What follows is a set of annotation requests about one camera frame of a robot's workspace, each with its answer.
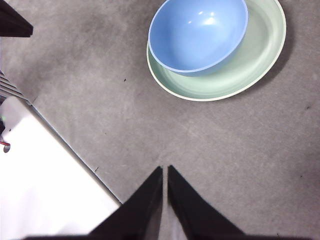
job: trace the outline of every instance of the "gray carpet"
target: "gray carpet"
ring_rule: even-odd
[[[3,39],[2,70],[121,201],[173,164],[246,233],[320,240],[319,0],[281,0],[287,38],[275,66],[204,103],[168,94],[149,72],[147,33],[163,0],[8,2],[34,34]],[[175,239],[164,202],[160,238]]]

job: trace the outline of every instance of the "bowl rim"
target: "bowl rim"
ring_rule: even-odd
[[[188,70],[182,70],[182,69],[178,69],[178,68],[174,68],[174,67],[170,67],[166,64],[164,64],[160,59],[157,58],[156,54],[154,53],[154,50],[151,46],[151,41],[150,41],[150,36],[151,36],[151,29],[152,29],[152,26],[154,24],[154,21],[156,19],[156,17],[158,16],[159,12],[161,11],[161,9],[170,1],[174,1],[174,0],[166,0],[161,6],[160,8],[156,11],[156,13],[154,14],[153,18],[152,18],[152,21],[150,23],[150,27],[149,27],[149,31],[148,31],[148,45],[149,45],[149,49],[150,49],[150,52],[151,54],[153,55],[153,57],[155,58],[155,60],[160,64],[162,65],[163,67],[165,67],[166,69],[169,69],[173,72],[176,72],[176,73],[197,73],[197,72],[201,72],[201,71],[204,71],[204,70],[207,70],[207,69],[210,69],[212,68],[213,66],[221,63],[223,60],[225,60],[228,56],[230,56],[236,49],[237,47],[239,46],[239,44],[241,43],[241,41],[243,40],[243,38],[245,37],[245,34],[247,32],[247,28],[248,28],[248,22],[249,22],[249,11],[248,11],[248,7],[247,7],[247,4],[245,2],[245,0],[239,0],[242,2],[242,5],[244,7],[244,11],[245,11],[245,22],[244,22],[244,28],[242,30],[242,33],[238,39],[238,41],[236,42],[235,46],[233,48],[231,48],[224,56],[222,56],[220,59],[216,60],[214,63],[211,63],[209,65],[206,65],[206,66],[203,66],[203,67],[200,67],[200,68],[196,68],[196,69],[188,69]]]

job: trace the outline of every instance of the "plate rim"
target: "plate rim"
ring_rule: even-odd
[[[165,87],[156,77],[154,71],[152,70],[151,64],[150,64],[150,59],[149,59],[149,41],[147,41],[146,43],[146,59],[147,59],[147,63],[148,63],[148,67],[149,70],[153,76],[153,78],[155,79],[155,81],[164,89],[166,90],[168,93],[180,98],[180,99],[185,99],[185,100],[189,100],[189,101],[194,101],[194,102],[210,102],[210,101],[217,101],[217,100],[222,100],[222,99],[226,99],[229,97],[232,97],[234,95],[237,95],[243,91],[245,91],[246,89],[250,88],[252,85],[256,84],[260,79],[262,79],[269,71],[270,69],[274,66],[274,64],[276,63],[276,61],[278,60],[284,45],[285,45],[285,40],[286,40],[286,35],[287,35],[287,21],[286,21],[286,16],[285,16],[285,12],[280,4],[280,2],[278,0],[273,0],[275,2],[275,4],[277,5],[278,9],[280,10],[281,16],[282,16],[282,23],[283,23],[283,35],[282,35],[282,40],[281,40],[281,44],[280,47],[278,49],[278,52],[276,53],[276,55],[274,56],[272,62],[270,63],[270,65],[264,70],[264,72],[262,74],[259,75],[259,77],[257,77],[254,81],[252,81],[251,83],[249,83],[248,85],[246,85],[245,87],[234,91],[232,93],[223,95],[223,96],[219,96],[219,97],[211,97],[211,98],[194,98],[194,97],[188,97],[188,96],[183,96],[180,95],[178,93],[175,93],[173,91],[171,91],[170,89],[168,89],[167,87]]]

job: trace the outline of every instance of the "metal vent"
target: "metal vent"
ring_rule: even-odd
[[[6,79],[2,72],[0,72],[0,100],[4,100],[11,96],[23,99],[28,105],[31,105],[29,100],[17,89],[17,87]]]

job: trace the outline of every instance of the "green plate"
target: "green plate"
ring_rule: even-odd
[[[191,101],[215,101],[236,95],[259,81],[275,64],[286,38],[286,18],[278,0],[245,0],[247,32],[234,58],[219,71],[189,77],[161,66],[147,44],[149,69],[167,92]]]

